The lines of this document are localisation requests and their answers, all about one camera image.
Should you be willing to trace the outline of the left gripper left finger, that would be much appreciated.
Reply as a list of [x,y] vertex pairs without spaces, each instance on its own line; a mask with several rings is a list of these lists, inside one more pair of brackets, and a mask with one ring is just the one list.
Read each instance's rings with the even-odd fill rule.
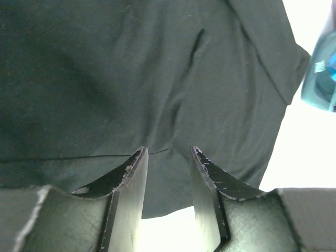
[[1,251],[135,251],[148,150],[73,193],[54,186],[1,188]]

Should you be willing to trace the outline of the black t shirt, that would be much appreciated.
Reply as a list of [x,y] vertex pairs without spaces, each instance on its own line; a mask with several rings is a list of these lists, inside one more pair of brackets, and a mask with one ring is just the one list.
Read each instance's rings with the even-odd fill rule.
[[1,1],[1,186],[73,192],[144,146],[161,217],[197,146],[258,187],[309,59],[282,1]]

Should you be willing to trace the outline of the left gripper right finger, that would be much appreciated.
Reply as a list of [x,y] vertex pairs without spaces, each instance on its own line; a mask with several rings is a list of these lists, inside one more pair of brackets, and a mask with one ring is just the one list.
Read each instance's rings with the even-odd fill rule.
[[245,184],[191,148],[195,218],[207,251],[335,251],[335,189]]

